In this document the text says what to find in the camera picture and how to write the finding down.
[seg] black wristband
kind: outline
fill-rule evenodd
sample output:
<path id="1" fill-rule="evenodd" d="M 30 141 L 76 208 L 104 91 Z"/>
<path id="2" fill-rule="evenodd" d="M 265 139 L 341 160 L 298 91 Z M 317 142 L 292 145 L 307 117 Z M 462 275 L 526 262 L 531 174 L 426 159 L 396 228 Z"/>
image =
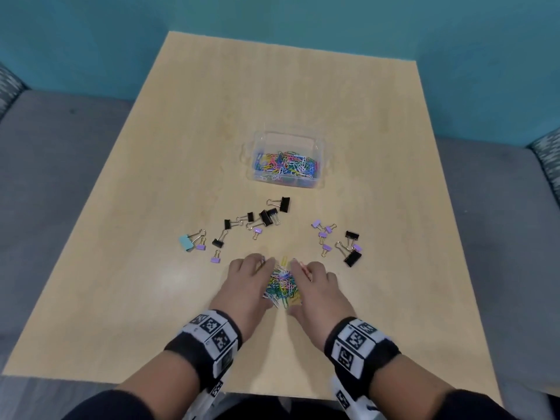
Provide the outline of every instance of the black wristband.
<path id="1" fill-rule="evenodd" d="M 164 350 L 178 353 L 194 367 L 202 391 L 228 369 L 241 345 L 241 332 L 231 317 L 208 310 L 187 323 Z"/>
<path id="2" fill-rule="evenodd" d="M 375 372 L 398 354 L 399 348 L 385 334 L 355 317 L 340 321 L 325 342 L 325 355 L 354 400 L 368 395 Z"/>

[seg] person's right hand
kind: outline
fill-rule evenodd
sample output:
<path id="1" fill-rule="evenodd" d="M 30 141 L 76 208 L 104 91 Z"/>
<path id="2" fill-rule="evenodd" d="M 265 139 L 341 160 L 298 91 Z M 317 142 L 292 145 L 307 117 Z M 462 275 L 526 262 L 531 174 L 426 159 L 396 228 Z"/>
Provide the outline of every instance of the person's right hand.
<path id="1" fill-rule="evenodd" d="M 294 316 L 304 332 L 321 352 L 324 352 L 330 332 L 346 317 L 355 317 L 354 308 L 338 288 L 337 276 L 327 273 L 320 262 L 307 268 L 312 281 L 305 275 L 297 260 L 292 259 L 290 271 L 301 294 L 301 305 L 293 305 L 288 314 Z"/>

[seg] sleeve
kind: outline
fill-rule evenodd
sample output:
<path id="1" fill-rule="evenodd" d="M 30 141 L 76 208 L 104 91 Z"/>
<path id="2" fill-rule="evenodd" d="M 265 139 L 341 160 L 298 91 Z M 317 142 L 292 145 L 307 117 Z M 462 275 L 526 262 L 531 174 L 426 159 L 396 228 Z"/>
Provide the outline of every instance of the sleeve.
<path id="1" fill-rule="evenodd" d="M 140 398 L 122 391 L 107 390 L 77 405 L 63 420 L 155 420 Z"/>
<path id="2" fill-rule="evenodd" d="M 515 420 L 490 397 L 457 389 L 445 396 L 433 420 Z"/>

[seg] person's left hand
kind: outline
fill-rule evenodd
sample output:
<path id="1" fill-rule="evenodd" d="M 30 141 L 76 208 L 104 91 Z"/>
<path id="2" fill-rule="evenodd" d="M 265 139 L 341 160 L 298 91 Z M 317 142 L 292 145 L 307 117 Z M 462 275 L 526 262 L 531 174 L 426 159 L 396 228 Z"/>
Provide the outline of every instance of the person's left hand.
<path id="1" fill-rule="evenodd" d="M 276 260 L 269 258 L 264 264 L 262 260 L 261 254 L 251 254 L 231 261 L 228 278 L 208 307 L 228 314 L 242 332 L 243 342 L 253 335 L 264 312 L 273 306 L 270 299 L 262 296 Z"/>

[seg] teal wall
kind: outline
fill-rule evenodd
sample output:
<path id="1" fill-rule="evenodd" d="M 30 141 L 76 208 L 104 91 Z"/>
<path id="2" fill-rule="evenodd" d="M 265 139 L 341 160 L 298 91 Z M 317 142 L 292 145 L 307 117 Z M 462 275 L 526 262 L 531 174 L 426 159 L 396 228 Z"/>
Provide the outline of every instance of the teal wall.
<path id="1" fill-rule="evenodd" d="M 0 0 L 0 62 L 35 89 L 133 99 L 168 30 L 415 59 L 439 135 L 560 126 L 560 0 Z"/>

